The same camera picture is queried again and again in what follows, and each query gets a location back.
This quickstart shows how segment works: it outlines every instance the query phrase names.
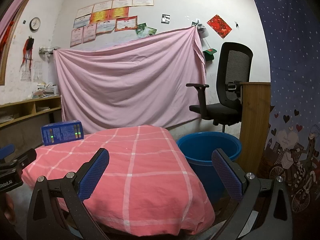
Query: blue curtain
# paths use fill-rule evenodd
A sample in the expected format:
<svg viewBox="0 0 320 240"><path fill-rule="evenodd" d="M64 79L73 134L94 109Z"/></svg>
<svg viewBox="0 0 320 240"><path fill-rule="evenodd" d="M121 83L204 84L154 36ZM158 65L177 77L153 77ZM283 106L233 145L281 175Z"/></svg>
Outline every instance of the blue curtain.
<svg viewBox="0 0 320 240"><path fill-rule="evenodd" d="M305 0L255 3L271 71L268 137L258 175L285 177L295 237L319 239L310 221L320 212L320 25Z"/></svg>

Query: blue gripper pad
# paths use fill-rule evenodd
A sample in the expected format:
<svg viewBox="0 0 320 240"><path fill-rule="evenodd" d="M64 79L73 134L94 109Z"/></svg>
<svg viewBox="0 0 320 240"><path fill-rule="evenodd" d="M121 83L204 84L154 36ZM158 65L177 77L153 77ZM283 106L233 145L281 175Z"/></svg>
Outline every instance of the blue gripper pad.
<svg viewBox="0 0 320 240"><path fill-rule="evenodd" d="M78 197L80 198L81 202L90 198L102 174L109 164L109 152L102 148L100 148L100 150L102 150L102 152L79 182Z"/></svg>
<svg viewBox="0 0 320 240"><path fill-rule="evenodd" d="M240 202L242 199L242 184L221 154L214 150L212 153L212 165L214 166L229 196Z"/></svg>
<svg viewBox="0 0 320 240"><path fill-rule="evenodd" d="M1 148L0 149L0 160L9 156L13 152L14 152L14 145L13 144L9 144L6 147Z"/></svg>

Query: pink fabric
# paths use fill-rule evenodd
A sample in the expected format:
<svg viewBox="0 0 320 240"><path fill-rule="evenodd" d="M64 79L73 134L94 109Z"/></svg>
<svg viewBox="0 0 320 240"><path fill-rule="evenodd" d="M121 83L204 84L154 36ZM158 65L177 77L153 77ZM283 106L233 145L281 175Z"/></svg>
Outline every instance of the pink fabric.
<svg viewBox="0 0 320 240"><path fill-rule="evenodd" d="M89 52L54 52L63 120L80 120L85 132L143 124L170 127L199 117L189 111L205 83L204 57L195 27Z"/></svg>
<svg viewBox="0 0 320 240"><path fill-rule="evenodd" d="M0 21L0 37L1 37L0 40L2 40L2 36L5 30L7 29L10 21L13 19L16 12L19 10L23 1L24 0L14 0L9 6L9 8L7 9L7 11L5 12L3 18Z"/></svg>
<svg viewBox="0 0 320 240"><path fill-rule="evenodd" d="M32 188L41 175L58 179L77 171L104 147L110 162L91 198L93 218L136 236L198 233L215 215L207 194L168 130L143 125L86 135L84 140L36 149L23 170ZM65 210L65 203L60 202Z"/></svg>

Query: pink plaid blanket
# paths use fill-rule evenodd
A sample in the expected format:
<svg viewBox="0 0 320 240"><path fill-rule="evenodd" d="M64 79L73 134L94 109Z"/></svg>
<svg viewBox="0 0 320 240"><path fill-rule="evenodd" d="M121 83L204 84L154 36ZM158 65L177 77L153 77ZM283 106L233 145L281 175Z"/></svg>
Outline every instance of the pink plaid blanket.
<svg viewBox="0 0 320 240"><path fill-rule="evenodd" d="M212 225L215 215L207 194L168 130L143 125L103 130L84 140L39 147L23 179L58 179L77 171L103 147L110 162L90 199L93 218L136 236L196 234ZM63 209L68 210L64 202Z"/></svg>

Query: green bag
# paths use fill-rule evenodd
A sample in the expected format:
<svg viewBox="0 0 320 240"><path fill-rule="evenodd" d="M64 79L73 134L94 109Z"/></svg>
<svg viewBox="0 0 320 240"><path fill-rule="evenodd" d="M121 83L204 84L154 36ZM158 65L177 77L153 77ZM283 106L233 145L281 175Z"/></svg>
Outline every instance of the green bag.
<svg viewBox="0 0 320 240"><path fill-rule="evenodd" d="M215 49L207 49L203 52L205 61L211 61L214 60L214 53L217 51Z"/></svg>

